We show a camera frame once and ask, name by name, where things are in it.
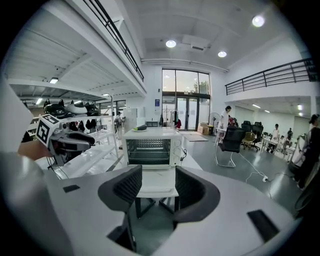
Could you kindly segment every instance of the stand fan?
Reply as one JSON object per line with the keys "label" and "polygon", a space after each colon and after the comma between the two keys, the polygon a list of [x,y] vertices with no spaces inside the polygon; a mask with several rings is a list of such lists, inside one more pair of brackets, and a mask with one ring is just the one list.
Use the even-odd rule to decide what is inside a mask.
{"label": "stand fan", "polygon": [[220,120],[220,115],[216,112],[213,112],[209,115],[209,125],[213,126],[213,130],[215,130],[215,123],[217,124]]}

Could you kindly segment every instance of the black metal railing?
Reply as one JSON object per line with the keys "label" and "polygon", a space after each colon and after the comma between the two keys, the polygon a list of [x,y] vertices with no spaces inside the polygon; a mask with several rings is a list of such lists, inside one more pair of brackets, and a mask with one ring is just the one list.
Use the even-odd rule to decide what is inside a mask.
{"label": "black metal railing", "polygon": [[133,68],[139,75],[139,77],[144,80],[144,75],[142,74],[140,68],[137,65],[135,58],[133,57],[131,51],[129,50],[125,40],[121,36],[119,30],[115,26],[114,22],[106,12],[105,8],[99,2],[99,0],[83,0],[85,4],[90,8],[90,10],[94,13],[94,15],[99,19],[99,21],[103,24],[106,30],[110,33],[113,37],[115,42],[123,51],[124,55],[127,57],[129,62],[132,64]]}
{"label": "black metal railing", "polygon": [[226,84],[225,90],[226,95],[230,95],[262,87],[303,81],[319,81],[316,66],[311,58],[293,61],[246,76]]}

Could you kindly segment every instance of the fluorescent light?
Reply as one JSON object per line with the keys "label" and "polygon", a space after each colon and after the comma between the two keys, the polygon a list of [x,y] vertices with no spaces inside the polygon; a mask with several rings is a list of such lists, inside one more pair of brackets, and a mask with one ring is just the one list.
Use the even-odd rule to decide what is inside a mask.
{"label": "fluorescent light", "polygon": [[38,98],[38,100],[36,101],[36,105],[39,105],[42,102],[42,98]]}
{"label": "fluorescent light", "polygon": [[52,77],[49,83],[55,84],[56,82],[58,82],[58,80],[59,80],[58,77]]}
{"label": "fluorescent light", "polygon": [[176,44],[177,44],[177,43],[176,43],[174,40],[168,40],[168,41],[165,43],[166,47],[169,47],[169,48],[175,47]]}
{"label": "fluorescent light", "polygon": [[224,58],[224,57],[227,56],[227,53],[226,53],[225,51],[220,51],[220,52],[218,53],[218,56],[219,56],[220,58]]}
{"label": "fluorescent light", "polygon": [[265,19],[261,16],[255,16],[252,19],[252,24],[258,28],[262,27],[265,24]]}

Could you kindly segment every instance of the gray floor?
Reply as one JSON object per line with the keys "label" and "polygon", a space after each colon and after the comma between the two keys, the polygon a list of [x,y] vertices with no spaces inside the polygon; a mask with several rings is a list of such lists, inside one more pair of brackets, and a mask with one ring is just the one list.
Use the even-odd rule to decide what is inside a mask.
{"label": "gray floor", "polygon": [[[241,155],[243,155],[259,172],[264,173],[269,180],[272,180],[271,183],[263,182],[262,176],[252,174],[247,183],[265,193],[266,196],[270,197],[271,195],[272,200],[286,208],[292,215],[296,214],[294,205],[302,192],[297,188],[296,183],[287,176],[292,176],[292,173],[288,170],[288,164],[285,160],[266,151],[256,152],[256,150],[241,149],[241,155],[237,153],[232,155],[236,164],[235,168],[220,167],[216,165],[215,161],[215,137],[204,137],[208,141],[190,142],[185,139],[182,145],[204,171],[246,182],[246,179],[255,170],[242,158]],[[224,158],[228,159],[228,152],[222,153],[219,151],[218,156],[218,159],[221,158],[223,161]],[[146,199],[143,199],[141,201],[142,208],[148,203]],[[135,211],[133,204],[130,209],[130,218],[132,232],[137,243],[137,252],[143,256],[148,256],[164,243],[173,232],[172,215],[164,208],[159,207],[158,203],[140,219],[136,218]]]}

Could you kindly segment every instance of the doorway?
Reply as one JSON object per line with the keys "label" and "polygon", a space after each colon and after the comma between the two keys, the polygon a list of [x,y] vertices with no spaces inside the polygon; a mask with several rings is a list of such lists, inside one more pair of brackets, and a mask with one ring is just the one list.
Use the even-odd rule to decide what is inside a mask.
{"label": "doorway", "polygon": [[178,118],[182,131],[195,131],[199,121],[199,99],[196,97],[178,96],[176,99]]}

